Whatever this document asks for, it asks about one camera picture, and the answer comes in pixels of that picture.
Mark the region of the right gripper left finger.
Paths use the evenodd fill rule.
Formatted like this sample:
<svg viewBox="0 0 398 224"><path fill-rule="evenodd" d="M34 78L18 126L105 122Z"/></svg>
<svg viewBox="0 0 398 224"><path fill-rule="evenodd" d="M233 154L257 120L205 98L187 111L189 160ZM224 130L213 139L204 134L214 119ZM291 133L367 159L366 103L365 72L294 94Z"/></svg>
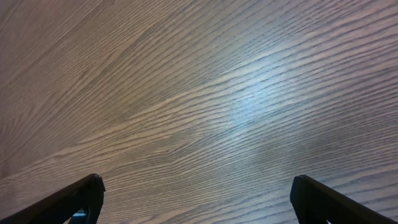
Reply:
<svg viewBox="0 0 398 224"><path fill-rule="evenodd" d="M90 174L1 220L8 224L96 224L104 202L101 176Z"/></svg>

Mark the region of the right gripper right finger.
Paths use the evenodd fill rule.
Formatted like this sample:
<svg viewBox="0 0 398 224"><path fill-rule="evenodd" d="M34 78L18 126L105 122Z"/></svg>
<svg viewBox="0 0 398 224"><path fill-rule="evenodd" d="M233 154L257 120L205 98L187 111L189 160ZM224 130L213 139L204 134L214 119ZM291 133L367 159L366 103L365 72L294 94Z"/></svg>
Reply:
<svg viewBox="0 0 398 224"><path fill-rule="evenodd" d="M299 224L397 224L307 175L294 177L290 202Z"/></svg>

